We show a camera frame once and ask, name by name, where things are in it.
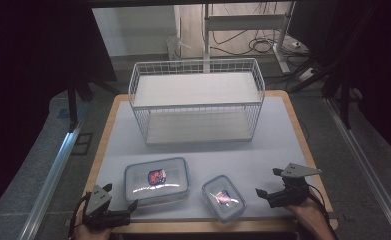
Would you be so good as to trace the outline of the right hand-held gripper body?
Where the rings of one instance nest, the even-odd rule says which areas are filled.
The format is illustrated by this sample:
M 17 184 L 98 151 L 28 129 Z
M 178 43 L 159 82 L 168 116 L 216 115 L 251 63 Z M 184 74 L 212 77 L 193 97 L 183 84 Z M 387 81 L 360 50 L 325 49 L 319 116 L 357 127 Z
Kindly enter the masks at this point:
M 282 175 L 279 176 L 283 180 L 284 189 L 270 194 L 270 200 L 268 201 L 270 207 L 275 208 L 301 204 L 310 193 L 305 178 L 321 173 L 322 171 L 320 169 L 289 163 L 283 169 Z

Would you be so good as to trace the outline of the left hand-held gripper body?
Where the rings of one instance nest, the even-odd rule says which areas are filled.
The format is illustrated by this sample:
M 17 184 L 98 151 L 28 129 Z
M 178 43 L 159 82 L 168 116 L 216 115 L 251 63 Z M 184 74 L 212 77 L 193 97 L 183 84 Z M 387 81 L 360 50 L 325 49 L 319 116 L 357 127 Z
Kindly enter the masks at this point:
M 88 202 L 83 209 L 83 224 L 93 231 L 129 225 L 131 213 L 128 210 L 110 211 L 112 196 L 102 188 L 95 185 L 89 193 Z

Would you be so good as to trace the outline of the large clear food container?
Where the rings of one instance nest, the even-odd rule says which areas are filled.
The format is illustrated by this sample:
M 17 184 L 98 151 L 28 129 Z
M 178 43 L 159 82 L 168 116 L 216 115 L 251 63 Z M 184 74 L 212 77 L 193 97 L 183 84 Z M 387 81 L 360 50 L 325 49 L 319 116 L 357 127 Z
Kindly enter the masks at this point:
M 140 205 L 173 202 L 190 192 L 187 162 L 182 157 L 129 165 L 124 171 L 124 198 Z

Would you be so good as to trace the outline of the small clear food container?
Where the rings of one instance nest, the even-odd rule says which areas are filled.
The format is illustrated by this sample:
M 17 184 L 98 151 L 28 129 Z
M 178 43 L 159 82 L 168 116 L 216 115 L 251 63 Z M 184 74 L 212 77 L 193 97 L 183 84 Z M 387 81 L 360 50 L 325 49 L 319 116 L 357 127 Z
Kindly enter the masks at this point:
M 202 186 L 202 195 L 218 221 L 232 221 L 245 211 L 247 204 L 226 175 L 219 175 Z

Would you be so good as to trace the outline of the white wire shelf rack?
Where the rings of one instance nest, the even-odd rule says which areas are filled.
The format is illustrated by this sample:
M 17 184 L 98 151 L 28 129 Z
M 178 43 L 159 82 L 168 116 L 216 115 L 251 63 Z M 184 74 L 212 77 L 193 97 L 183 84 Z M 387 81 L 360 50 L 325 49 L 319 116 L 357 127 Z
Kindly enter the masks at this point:
M 264 92 L 253 58 L 138 62 L 128 88 L 151 145 L 249 141 Z

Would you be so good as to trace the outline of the person's left hand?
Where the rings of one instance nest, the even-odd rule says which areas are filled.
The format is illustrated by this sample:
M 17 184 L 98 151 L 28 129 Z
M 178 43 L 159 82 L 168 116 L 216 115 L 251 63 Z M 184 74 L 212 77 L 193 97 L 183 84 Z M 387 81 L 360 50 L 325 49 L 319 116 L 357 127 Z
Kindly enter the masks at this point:
M 103 231 L 92 231 L 82 222 L 82 214 L 79 213 L 76 217 L 72 238 L 73 240 L 109 240 L 112 233 L 111 229 Z

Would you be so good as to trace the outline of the person's right hand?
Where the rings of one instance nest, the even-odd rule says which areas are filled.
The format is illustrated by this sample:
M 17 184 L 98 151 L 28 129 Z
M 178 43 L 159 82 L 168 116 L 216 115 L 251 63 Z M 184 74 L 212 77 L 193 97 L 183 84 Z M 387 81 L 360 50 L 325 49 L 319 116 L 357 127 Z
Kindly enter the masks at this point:
M 315 240 L 336 240 L 319 206 L 307 198 L 300 205 L 288 205 L 289 210 L 314 237 Z

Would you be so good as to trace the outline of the light grey table mat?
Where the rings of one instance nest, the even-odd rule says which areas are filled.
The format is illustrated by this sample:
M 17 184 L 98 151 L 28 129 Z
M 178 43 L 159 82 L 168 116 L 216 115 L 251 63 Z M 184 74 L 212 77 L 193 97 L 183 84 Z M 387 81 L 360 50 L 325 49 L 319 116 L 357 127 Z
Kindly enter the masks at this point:
M 130 104 L 120 101 L 111 112 L 112 128 L 105 133 L 106 143 L 98 147 L 99 171 L 91 176 L 99 185 L 112 185 L 112 210 L 127 207 L 124 197 L 124 171 L 131 164 L 182 157 L 190 176 L 190 192 L 184 199 L 154 206 L 140 206 L 132 220 L 213 220 L 215 215 L 205 203 L 202 185 L 219 175 L 233 182 L 247 203 L 243 219 L 284 217 L 289 212 L 271 208 L 256 194 L 258 189 L 274 193 L 283 181 L 274 168 L 290 163 L 306 165 L 300 141 L 281 97 L 267 97 L 252 140 L 179 145 L 146 145 Z

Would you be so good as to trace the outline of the black stand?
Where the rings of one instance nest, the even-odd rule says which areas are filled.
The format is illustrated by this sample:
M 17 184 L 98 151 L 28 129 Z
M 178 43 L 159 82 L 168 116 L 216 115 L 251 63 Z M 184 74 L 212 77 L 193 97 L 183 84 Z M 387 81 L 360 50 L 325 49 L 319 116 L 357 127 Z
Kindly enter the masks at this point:
M 289 93 L 298 92 L 305 87 L 317 82 L 318 80 L 323 79 L 325 76 L 328 77 L 328 80 L 323 85 L 321 93 L 324 98 L 331 98 L 334 96 L 337 90 L 340 90 L 340 100 L 339 100 L 339 117 L 344 126 L 347 129 L 350 129 L 349 122 L 349 102 L 350 102 L 350 83 L 349 78 L 346 72 L 344 63 L 341 60 L 336 60 L 334 63 L 325 67 L 319 73 L 313 74 L 307 80 L 301 82 L 300 84 L 292 87 L 289 90 Z
M 93 92 L 86 79 L 81 76 L 73 76 L 68 81 L 67 96 L 70 118 L 69 131 L 73 132 L 78 125 L 76 96 L 79 96 L 84 102 L 89 102 L 93 98 Z

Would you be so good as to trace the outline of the white power strip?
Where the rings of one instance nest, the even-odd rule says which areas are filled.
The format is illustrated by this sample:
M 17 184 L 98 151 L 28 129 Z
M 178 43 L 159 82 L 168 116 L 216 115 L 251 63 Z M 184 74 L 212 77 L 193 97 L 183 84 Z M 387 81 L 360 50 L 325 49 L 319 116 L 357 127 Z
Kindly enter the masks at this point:
M 308 68 L 304 73 L 302 73 L 298 77 L 298 80 L 300 82 L 303 82 L 303 81 L 309 79 L 310 77 L 312 77 L 313 75 L 315 75 L 316 73 L 317 73 L 317 70 L 315 68 Z

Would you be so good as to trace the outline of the dark curtain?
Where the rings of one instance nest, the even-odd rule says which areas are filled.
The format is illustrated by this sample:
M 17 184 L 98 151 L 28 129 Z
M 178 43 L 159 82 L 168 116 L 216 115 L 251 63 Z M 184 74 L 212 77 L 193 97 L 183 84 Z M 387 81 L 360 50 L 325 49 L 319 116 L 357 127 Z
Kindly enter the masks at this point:
M 322 94 L 345 85 L 391 146 L 391 0 L 298 0 L 289 35 L 329 69 Z
M 0 0 L 0 198 L 71 83 L 115 73 L 89 0 Z

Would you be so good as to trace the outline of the aluminium rail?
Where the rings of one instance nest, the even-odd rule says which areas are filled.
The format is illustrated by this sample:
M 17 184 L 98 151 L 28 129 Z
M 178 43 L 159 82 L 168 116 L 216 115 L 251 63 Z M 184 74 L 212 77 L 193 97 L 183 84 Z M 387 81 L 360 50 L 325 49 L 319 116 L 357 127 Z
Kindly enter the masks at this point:
M 354 159 L 358 164 L 369 188 L 371 189 L 375 199 L 379 203 L 386 219 L 388 220 L 389 225 L 391 226 L 391 195 L 385 189 L 383 183 L 373 169 L 369 159 L 358 143 L 352 130 L 348 129 L 340 119 L 340 111 L 338 110 L 337 105 L 330 99 L 325 99 L 324 102 L 326 103 L 334 122 L 336 123 L 345 142 L 352 152 Z
M 34 240 L 42 223 L 43 217 L 47 212 L 49 203 L 58 186 L 62 172 L 67 164 L 75 141 L 78 137 L 78 130 L 69 132 L 60 146 L 60 149 L 54 159 L 51 169 L 42 185 L 42 188 L 33 204 L 27 220 L 19 234 L 18 240 Z

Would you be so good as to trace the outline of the white metal desk frame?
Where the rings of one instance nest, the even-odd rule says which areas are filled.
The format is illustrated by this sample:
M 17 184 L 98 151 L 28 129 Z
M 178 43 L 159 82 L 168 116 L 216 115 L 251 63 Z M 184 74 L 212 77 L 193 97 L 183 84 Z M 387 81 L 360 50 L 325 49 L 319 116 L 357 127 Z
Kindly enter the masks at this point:
M 284 14 L 272 15 L 230 15 L 214 16 L 209 14 L 209 5 L 204 4 L 204 52 L 203 59 L 210 59 L 210 32 L 235 30 L 279 30 L 280 35 L 272 45 L 273 53 L 283 74 L 289 74 L 289 66 L 283 56 L 283 42 L 289 27 L 295 2 L 292 1 Z

